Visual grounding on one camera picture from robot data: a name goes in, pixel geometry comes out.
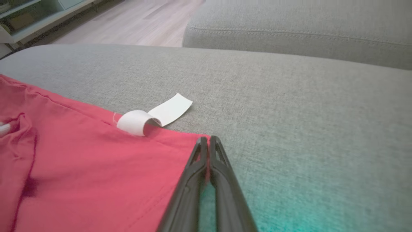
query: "red shirt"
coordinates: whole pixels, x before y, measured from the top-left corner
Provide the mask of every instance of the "red shirt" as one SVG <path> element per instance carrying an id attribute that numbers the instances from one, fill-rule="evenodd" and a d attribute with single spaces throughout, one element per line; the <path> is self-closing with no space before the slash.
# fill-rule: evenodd
<path id="1" fill-rule="evenodd" d="M 120 116 L 0 75 L 0 232 L 155 231 L 202 135 Z"/>

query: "white label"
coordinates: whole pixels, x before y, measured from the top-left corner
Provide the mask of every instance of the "white label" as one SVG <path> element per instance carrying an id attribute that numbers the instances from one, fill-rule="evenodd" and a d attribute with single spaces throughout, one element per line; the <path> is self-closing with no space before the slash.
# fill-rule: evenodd
<path id="1" fill-rule="evenodd" d="M 145 136 L 143 129 L 150 119 L 159 126 L 166 126 L 182 116 L 192 105 L 192 101 L 180 94 L 153 108 L 148 113 L 142 110 L 133 110 L 125 113 L 117 122 L 117 128 L 133 135 Z"/>

